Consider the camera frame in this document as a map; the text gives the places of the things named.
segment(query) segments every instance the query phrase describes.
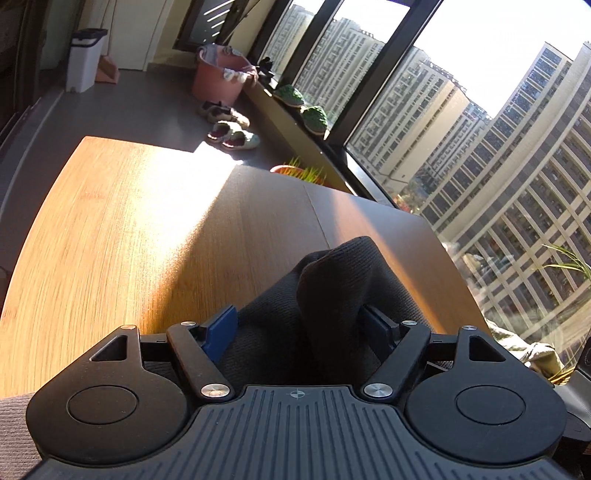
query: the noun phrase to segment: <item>white trash can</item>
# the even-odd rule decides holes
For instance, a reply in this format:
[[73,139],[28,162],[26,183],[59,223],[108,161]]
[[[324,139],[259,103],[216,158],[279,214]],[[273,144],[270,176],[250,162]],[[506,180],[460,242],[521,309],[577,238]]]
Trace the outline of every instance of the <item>white trash can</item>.
[[85,28],[74,32],[68,61],[67,92],[82,93],[95,84],[106,35],[105,28]]

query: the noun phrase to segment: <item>black cloth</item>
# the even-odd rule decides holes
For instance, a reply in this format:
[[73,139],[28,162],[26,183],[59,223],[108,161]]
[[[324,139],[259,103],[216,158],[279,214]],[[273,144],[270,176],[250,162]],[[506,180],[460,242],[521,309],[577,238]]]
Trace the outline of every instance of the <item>black cloth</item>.
[[238,312],[238,334],[218,368],[237,391],[247,384],[361,385],[379,367],[356,322],[364,304],[395,322],[428,325],[370,237],[306,255]]

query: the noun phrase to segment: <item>door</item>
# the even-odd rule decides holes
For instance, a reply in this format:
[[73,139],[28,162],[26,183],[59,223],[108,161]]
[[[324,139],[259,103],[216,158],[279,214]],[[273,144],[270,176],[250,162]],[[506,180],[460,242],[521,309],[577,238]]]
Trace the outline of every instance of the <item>door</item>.
[[109,55],[120,69],[143,70],[152,38],[158,41],[158,20],[166,19],[167,0],[111,0],[113,26]]

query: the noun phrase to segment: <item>shoe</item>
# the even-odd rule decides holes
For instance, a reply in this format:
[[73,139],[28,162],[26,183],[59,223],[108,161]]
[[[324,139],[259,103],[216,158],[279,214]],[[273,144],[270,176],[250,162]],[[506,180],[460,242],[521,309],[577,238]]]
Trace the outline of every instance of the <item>shoe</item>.
[[279,87],[273,92],[273,97],[290,107],[298,108],[304,105],[304,97],[293,85]]
[[304,127],[309,132],[319,137],[324,138],[326,135],[326,129],[329,126],[326,113],[321,106],[311,106],[301,113],[301,117],[304,121]]
[[222,120],[213,126],[212,130],[207,134],[207,140],[210,143],[222,143],[241,129],[240,125],[236,122],[226,122]]
[[258,135],[244,130],[238,130],[234,132],[230,138],[222,142],[222,147],[226,150],[252,150],[261,143],[261,139]]
[[207,100],[203,102],[201,105],[199,105],[199,107],[197,108],[197,113],[207,118],[209,111],[215,107],[221,108],[223,107],[223,105],[221,102],[210,102],[209,100]]
[[248,128],[251,126],[251,121],[247,117],[228,106],[216,106],[207,114],[207,121],[211,124],[217,123],[221,120],[236,122],[242,128]]

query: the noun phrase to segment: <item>apartment building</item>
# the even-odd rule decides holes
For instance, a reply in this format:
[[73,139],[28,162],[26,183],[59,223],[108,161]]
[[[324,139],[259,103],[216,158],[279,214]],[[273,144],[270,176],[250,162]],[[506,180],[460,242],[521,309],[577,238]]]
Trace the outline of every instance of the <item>apartment building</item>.
[[287,62],[313,18],[312,12],[299,5],[292,5],[287,9],[262,55],[273,60],[274,72],[281,74],[285,70]]
[[482,107],[468,104],[417,173],[425,192],[435,191],[490,120]]
[[458,125],[469,104],[465,89],[453,75],[414,48],[384,87],[349,147],[394,196]]
[[332,124],[383,46],[352,20],[333,20],[294,86]]
[[574,61],[545,44],[422,211],[456,246],[485,316],[565,358],[590,327],[589,282],[543,265],[565,260],[547,244],[591,262],[590,98],[591,44]]
[[[571,60],[545,44],[499,114],[423,204],[422,215],[442,233],[473,204],[536,122],[562,83]],[[445,237],[453,236],[453,229]]]

